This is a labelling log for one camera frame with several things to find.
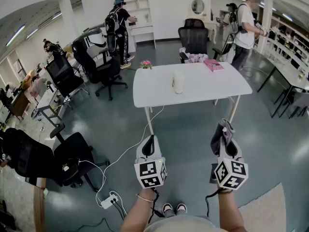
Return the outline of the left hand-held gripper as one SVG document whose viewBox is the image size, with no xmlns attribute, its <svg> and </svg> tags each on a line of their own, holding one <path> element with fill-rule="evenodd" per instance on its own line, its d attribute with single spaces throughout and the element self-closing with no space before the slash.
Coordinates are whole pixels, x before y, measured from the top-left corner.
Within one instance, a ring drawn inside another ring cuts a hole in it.
<svg viewBox="0 0 309 232">
<path fill-rule="evenodd" d="M 134 167 L 142 188 L 155 188 L 164 184 L 167 175 L 165 161 L 156 135 L 150 135 L 141 142 Z"/>
</svg>

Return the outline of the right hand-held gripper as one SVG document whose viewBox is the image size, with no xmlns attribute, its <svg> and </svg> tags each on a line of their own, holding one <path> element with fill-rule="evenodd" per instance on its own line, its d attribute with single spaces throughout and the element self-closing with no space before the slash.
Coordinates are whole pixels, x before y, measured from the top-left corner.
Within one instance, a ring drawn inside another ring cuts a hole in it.
<svg viewBox="0 0 309 232">
<path fill-rule="evenodd" d="M 248 164 L 244 162 L 242 150 L 237 142 L 232 139 L 226 145 L 225 138 L 219 140 L 219 157 L 217 163 L 212 165 L 211 183 L 220 188 L 238 190 L 248 179 Z"/>
</svg>

